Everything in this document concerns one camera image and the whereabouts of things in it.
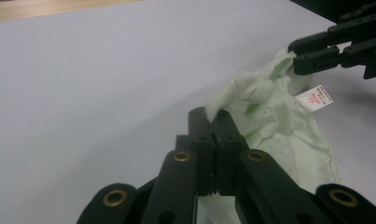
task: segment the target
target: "white table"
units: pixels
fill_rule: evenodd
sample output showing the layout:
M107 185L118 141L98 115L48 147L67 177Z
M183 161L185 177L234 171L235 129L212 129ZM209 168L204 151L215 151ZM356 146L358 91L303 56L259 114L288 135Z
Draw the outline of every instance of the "white table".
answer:
M156 176L232 73L331 23L288 1L145 1L0 22L0 223L74 223L102 187ZM376 79L316 75L342 183L376 204Z

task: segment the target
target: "crumpled fabric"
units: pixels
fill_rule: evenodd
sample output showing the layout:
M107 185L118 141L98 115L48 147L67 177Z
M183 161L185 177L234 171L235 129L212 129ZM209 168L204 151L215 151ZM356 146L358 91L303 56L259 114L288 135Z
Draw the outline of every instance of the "crumpled fabric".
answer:
M294 74L295 56L282 49L260 70L235 74L210 97L205 111L210 121L218 110L229 111L250 148L268 152L301 188L314 193L340 178L313 114L294 97L313 78ZM213 223L240 223L233 197L216 195L199 202Z

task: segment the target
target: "white label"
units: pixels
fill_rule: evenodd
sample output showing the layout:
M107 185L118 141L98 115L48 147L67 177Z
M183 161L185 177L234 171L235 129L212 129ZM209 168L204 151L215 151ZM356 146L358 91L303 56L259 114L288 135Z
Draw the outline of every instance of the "white label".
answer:
M333 103L332 98L330 98L322 85L295 96L295 98L309 113Z

